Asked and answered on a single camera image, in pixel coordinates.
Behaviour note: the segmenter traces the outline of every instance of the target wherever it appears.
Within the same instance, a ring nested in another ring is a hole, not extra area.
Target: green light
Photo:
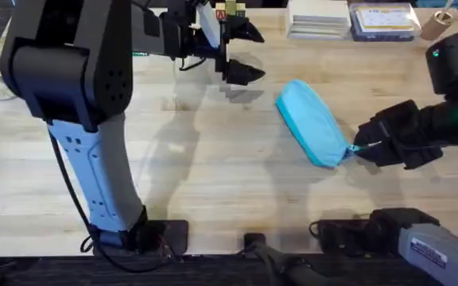
[[[132,52],[133,56],[148,56],[147,53],[145,52]]]

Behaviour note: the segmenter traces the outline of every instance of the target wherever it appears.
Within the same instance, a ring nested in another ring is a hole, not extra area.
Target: blue pouch
[[[298,79],[287,83],[276,103],[285,123],[316,166],[334,168],[358,150],[346,141],[328,106],[307,83]]]

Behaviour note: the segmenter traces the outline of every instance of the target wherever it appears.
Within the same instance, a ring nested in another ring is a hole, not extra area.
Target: cup
[[[436,40],[441,34],[448,29],[452,23],[452,15],[445,13],[443,19],[438,19],[441,11],[437,11],[434,15],[421,27],[420,37],[427,41]]]

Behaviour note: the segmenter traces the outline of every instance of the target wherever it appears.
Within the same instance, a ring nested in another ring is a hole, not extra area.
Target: table surface
[[[425,63],[430,43],[289,40],[284,12],[249,10],[266,43],[231,44],[233,58],[267,72],[249,87],[222,83],[213,63],[178,72],[164,57],[135,58],[126,142],[149,216],[188,220],[189,253],[233,253],[247,232],[284,251],[316,252],[311,221],[381,207],[417,207],[458,235],[458,147],[414,171],[361,160],[317,168],[274,105],[288,81],[303,79],[351,141],[385,107],[442,100]],[[417,10],[422,22],[432,12]],[[0,86],[0,99],[6,92]],[[85,236],[45,124],[22,100],[0,100],[0,256],[80,255]]]

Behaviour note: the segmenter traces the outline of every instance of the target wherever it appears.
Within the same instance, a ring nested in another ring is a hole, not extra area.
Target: cable
[[[310,235],[312,235],[312,237],[315,238],[315,239],[319,239],[319,234],[316,234],[316,233],[314,232],[314,230],[312,230],[312,228],[313,228],[314,226],[317,226],[318,223],[319,223],[319,221],[315,221],[315,222],[311,222],[311,223],[309,224],[309,233],[310,233]]]
[[[186,68],[184,67],[184,59],[181,59],[181,68],[180,68],[180,72],[186,72],[186,71],[190,71],[191,69],[193,68],[197,68],[199,67],[201,64],[204,64],[204,62],[206,61],[206,58],[202,58],[200,61],[198,61],[197,63],[195,64],[192,64],[192,65],[189,65],[187,66]]]
[[[88,253],[93,248],[93,241],[91,241],[89,245],[87,245],[86,247],[86,243],[89,242],[90,239],[91,239],[91,236],[88,235],[87,238],[85,238],[83,242],[80,244],[81,253]]]
[[[144,269],[129,269],[126,266],[120,265],[119,263],[114,261],[109,255],[107,255],[107,253],[103,249],[102,243],[100,242],[98,237],[96,235],[93,235],[91,233],[91,231],[90,231],[89,221],[87,220],[87,216],[84,213],[84,210],[80,205],[80,202],[79,202],[79,199],[77,198],[76,192],[73,189],[72,182],[70,181],[70,177],[68,176],[67,169],[64,166],[63,157],[61,156],[61,152],[60,152],[60,146],[58,145],[56,138],[50,132],[49,132],[49,138],[50,138],[51,143],[52,143],[52,148],[54,149],[54,155],[56,156],[57,164],[59,165],[60,170],[61,170],[61,175],[63,176],[63,180],[67,185],[68,193],[70,194],[70,197],[72,197],[73,203],[76,206],[76,209],[79,212],[79,215],[83,220],[84,226],[86,226],[86,230],[89,233],[89,238],[91,238],[91,240],[93,241],[92,242],[92,246],[94,246],[95,249],[110,264],[112,264],[114,267],[116,267],[118,269],[121,269],[122,271],[125,271],[125,272],[128,272],[128,273],[139,274],[139,273],[151,272],[151,271],[154,271],[154,270],[157,270],[157,269],[160,269],[162,267],[165,267],[165,266],[169,265],[170,262],[171,262],[170,260],[158,262],[155,265],[151,265],[150,267],[144,268]],[[83,249],[83,246],[86,244],[87,241],[88,241],[88,239],[84,239],[83,244],[81,244],[81,249]]]

